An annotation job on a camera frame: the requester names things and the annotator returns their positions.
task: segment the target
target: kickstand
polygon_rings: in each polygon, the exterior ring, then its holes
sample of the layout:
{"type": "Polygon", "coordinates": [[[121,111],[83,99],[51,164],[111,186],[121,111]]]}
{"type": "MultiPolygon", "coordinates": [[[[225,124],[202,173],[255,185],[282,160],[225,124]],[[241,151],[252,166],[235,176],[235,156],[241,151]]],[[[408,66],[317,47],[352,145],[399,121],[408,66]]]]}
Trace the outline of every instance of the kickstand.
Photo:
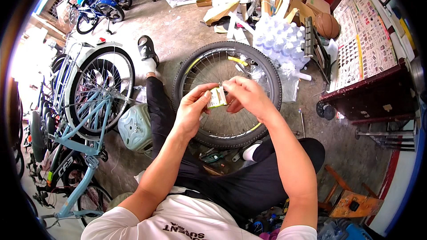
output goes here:
{"type": "Polygon", "coordinates": [[[112,35],[112,34],[113,34],[113,33],[110,31],[110,22],[111,22],[111,20],[110,20],[110,19],[108,19],[107,29],[105,30],[105,32],[106,32],[108,35],[112,35]]]}

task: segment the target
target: white sock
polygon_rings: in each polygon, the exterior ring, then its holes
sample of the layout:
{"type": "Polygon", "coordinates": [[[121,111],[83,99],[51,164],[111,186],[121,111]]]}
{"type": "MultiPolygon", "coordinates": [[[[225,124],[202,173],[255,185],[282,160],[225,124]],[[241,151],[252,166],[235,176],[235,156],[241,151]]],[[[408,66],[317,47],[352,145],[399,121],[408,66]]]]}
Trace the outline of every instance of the white sock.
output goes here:
{"type": "Polygon", "coordinates": [[[152,57],[143,60],[144,63],[144,73],[156,72],[156,61],[152,57]]]}
{"type": "Polygon", "coordinates": [[[245,151],[243,151],[243,159],[244,160],[250,160],[250,161],[254,162],[254,159],[252,158],[252,156],[255,152],[255,149],[257,147],[259,147],[260,145],[261,144],[254,144],[254,145],[248,147],[245,151]]]}

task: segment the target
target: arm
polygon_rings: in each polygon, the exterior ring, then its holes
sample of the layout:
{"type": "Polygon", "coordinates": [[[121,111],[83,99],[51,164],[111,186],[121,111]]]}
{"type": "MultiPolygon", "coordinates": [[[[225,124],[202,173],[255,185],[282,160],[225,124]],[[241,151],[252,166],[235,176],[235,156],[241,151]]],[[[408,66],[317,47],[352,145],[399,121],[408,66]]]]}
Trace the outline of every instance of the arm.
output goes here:
{"type": "Polygon", "coordinates": [[[276,151],[283,188],[289,196],[289,208],[281,230],[293,225],[317,227],[317,180],[307,153],[293,135],[286,121],[263,89],[243,77],[223,83],[228,92],[227,111],[236,113],[243,107],[264,123],[276,151]]]}
{"type": "Polygon", "coordinates": [[[152,216],[175,183],[188,142],[199,129],[199,117],[211,99],[210,89],[217,83],[197,86],[183,97],[172,131],[157,157],[145,171],[133,195],[118,206],[131,211],[143,221],[152,216]]]}

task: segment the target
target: black pants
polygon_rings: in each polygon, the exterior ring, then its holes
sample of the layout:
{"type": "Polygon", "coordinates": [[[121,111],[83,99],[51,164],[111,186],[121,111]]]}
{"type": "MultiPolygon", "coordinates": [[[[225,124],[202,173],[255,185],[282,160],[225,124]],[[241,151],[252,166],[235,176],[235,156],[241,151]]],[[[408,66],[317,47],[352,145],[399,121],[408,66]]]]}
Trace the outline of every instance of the black pants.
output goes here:
{"type": "MultiPolygon", "coordinates": [[[[163,83],[155,77],[147,78],[147,103],[155,158],[175,121],[175,113],[169,106],[163,83]]],[[[299,142],[317,173],[324,161],[323,145],[313,138],[303,138],[299,142]]],[[[201,162],[186,151],[175,185],[199,191],[227,210],[239,226],[243,226],[248,219],[284,203],[288,198],[279,176],[271,140],[257,147],[252,157],[257,163],[224,176],[210,176],[201,162]]]]}

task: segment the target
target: hand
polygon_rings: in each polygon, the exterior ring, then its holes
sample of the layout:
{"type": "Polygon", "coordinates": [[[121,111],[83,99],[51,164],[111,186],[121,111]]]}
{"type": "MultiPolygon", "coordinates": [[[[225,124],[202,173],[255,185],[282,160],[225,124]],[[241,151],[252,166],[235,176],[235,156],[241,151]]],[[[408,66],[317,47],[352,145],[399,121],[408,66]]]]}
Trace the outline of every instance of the hand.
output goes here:
{"type": "Polygon", "coordinates": [[[176,112],[176,120],[172,131],[190,141],[195,136],[200,124],[202,112],[210,114],[211,110],[206,108],[211,100],[211,89],[218,87],[218,83],[206,83],[196,86],[186,94],[179,104],[176,112]]]}
{"type": "Polygon", "coordinates": [[[253,80],[235,76],[223,82],[222,86],[228,92],[227,112],[237,113],[245,108],[261,123],[278,113],[262,87],[253,80]]]}

